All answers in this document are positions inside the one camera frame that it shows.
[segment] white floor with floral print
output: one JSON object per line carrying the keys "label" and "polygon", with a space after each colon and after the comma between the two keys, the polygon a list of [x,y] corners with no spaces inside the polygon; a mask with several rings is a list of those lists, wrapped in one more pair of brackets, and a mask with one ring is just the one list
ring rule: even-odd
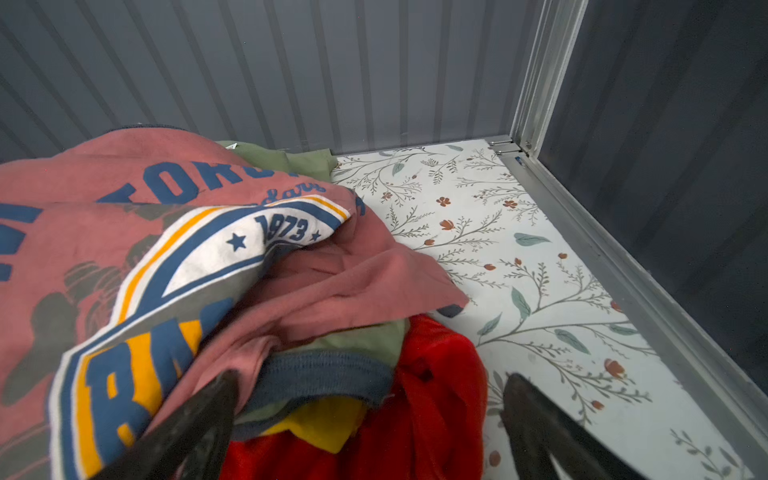
{"label": "white floor with floral print", "polygon": [[442,321],[488,370],[485,479],[517,478],[498,417],[510,372],[648,478],[752,478],[485,141],[339,157],[333,179],[472,299]]}

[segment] red garment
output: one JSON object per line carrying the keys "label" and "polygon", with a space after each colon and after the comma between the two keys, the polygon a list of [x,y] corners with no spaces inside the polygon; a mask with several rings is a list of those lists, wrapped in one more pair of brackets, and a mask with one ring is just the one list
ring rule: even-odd
{"label": "red garment", "polygon": [[412,316],[392,395],[341,452],[325,452],[289,432],[231,442],[220,478],[480,478],[487,396],[472,343],[426,315]]}

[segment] flower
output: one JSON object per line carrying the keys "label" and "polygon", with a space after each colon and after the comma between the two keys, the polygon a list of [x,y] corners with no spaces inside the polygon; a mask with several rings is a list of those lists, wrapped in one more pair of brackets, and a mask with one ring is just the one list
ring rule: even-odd
{"label": "flower", "polygon": [[624,367],[621,366],[621,364],[616,360],[606,359],[604,366],[605,371],[610,373],[611,376],[615,379],[621,379],[625,377]]}
{"label": "flower", "polygon": [[498,467],[498,464],[502,463],[502,454],[494,450],[488,455],[488,463],[491,464],[491,467]]}

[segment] corrugated wall panel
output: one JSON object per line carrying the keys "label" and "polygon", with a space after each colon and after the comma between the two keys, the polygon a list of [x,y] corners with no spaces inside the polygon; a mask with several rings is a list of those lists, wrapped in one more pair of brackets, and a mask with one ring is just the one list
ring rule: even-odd
{"label": "corrugated wall panel", "polygon": [[543,0],[20,0],[4,161],[125,124],[336,153],[507,133]]}
{"label": "corrugated wall panel", "polygon": [[540,158],[768,388],[768,5],[590,2]]}

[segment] star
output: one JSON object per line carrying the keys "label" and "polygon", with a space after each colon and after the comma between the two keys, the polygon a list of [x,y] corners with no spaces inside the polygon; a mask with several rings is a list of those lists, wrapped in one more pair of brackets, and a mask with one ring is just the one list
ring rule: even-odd
{"label": "star", "polygon": [[245,248],[243,240],[245,240],[245,235],[238,237],[237,233],[232,233],[232,240],[227,240],[227,243],[232,246],[233,252],[237,252],[238,248]]}

